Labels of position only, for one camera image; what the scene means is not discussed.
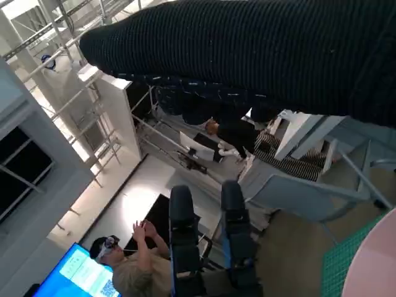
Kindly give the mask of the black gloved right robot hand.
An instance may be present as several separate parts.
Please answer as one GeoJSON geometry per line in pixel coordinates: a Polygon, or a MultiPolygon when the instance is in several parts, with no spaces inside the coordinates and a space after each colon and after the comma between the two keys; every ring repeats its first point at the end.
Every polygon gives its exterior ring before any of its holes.
{"type": "Polygon", "coordinates": [[[170,1],[79,46],[116,78],[395,127],[394,1],[170,1]]]}

